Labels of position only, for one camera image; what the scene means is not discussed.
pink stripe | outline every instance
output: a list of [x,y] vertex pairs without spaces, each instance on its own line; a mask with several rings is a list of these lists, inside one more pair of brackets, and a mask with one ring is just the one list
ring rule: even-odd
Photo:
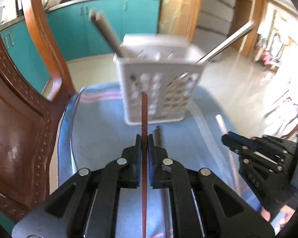
[[[169,229],[169,238],[173,238],[173,229]],[[164,236],[164,233],[159,233],[159,234],[156,234],[156,235],[153,235],[153,236],[150,236],[148,238],[159,238],[159,237],[162,237]]]
[[101,92],[101,93],[97,93],[97,94],[81,94],[81,98],[92,99],[92,98],[109,96],[109,95],[121,95],[121,92],[120,91],[106,91],[106,92]]
[[242,194],[247,193],[250,190],[250,187],[247,185],[244,188],[241,189],[242,190]]
[[94,99],[81,98],[79,101],[84,104],[92,104],[92,103],[102,101],[102,100],[113,100],[113,99],[123,99],[123,98],[122,98],[122,96],[107,96],[107,97],[98,97],[98,98],[94,98]]

metal rod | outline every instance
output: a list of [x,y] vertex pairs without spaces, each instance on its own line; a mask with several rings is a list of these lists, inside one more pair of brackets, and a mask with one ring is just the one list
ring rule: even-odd
[[219,44],[211,52],[204,55],[196,63],[203,64],[203,63],[206,63],[207,61],[211,60],[214,56],[217,56],[223,50],[225,50],[230,45],[232,45],[235,41],[239,40],[240,38],[242,38],[242,37],[246,36],[248,33],[250,33],[254,27],[255,27],[255,23],[253,21],[247,22],[243,27],[241,27],[238,31],[236,31],[234,34],[229,36],[226,40],[224,40],[221,44]]
[[162,144],[162,135],[161,135],[161,127],[160,125],[158,125],[156,127],[156,129],[154,130],[154,137],[155,137],[155,145],[157,147],[162,148],[163,144]]
[[147,168],[148,168],[148,96],[141,96],[141,140],[142,140],[142,155],[141,155],[141,177],[142,177],[142,238],[146,238],[146,223],[147,223]]

red rod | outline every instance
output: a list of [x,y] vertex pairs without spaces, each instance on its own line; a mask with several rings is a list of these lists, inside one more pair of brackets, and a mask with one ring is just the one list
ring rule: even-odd
[[142,238],[146,238],[147,224],[147,137],[148,137],[148,96],[142,94],[141,97],[141,140],[142,140],[142,155],[141,155],[141,172],[142,172]]

white plastic basket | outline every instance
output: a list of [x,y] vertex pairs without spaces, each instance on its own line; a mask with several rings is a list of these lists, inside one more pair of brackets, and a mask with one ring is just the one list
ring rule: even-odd
[[123,93],[125,122],[141,124],[141,94],[148,95],[148,123],[181,121],[201,74],[205,55],[185,39],[167,35],[126,35],[124,58],[114,56]]

cabinet handle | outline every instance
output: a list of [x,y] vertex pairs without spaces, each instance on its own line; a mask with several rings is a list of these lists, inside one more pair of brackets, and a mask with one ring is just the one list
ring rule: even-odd
[[10,41],[11,41],[12,46],[14,46],[14,39],[13,39],[12,33],[9,34],[9,37],[10,37]]
[[7,37],[4,37],[4,40],[6,42],[7,50],[9,50],[10,49],[10,45],[9,45],[9,42],[8,42],[8,38]]
[[123,2],[123,10],[124,10],[124,11],[127,10],[127,2]]

